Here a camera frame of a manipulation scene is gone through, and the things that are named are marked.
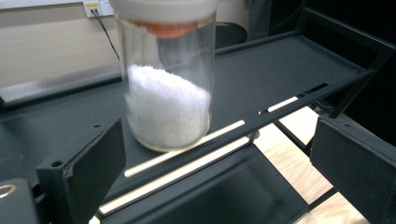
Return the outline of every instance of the white crystals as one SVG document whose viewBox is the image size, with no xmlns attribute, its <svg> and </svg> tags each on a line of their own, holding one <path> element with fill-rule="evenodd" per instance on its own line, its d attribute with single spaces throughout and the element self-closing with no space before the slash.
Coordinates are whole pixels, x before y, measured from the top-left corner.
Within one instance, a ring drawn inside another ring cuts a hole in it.
<svg viewBox="0 0 396 224">
<path fill-rule="evenodd" d="M 150 66 L 133 65 L 128 77 L 128 121 L 143 145 L 183 148 L 207 132 L 211 98 L 205 89 Z"/>
</svg>

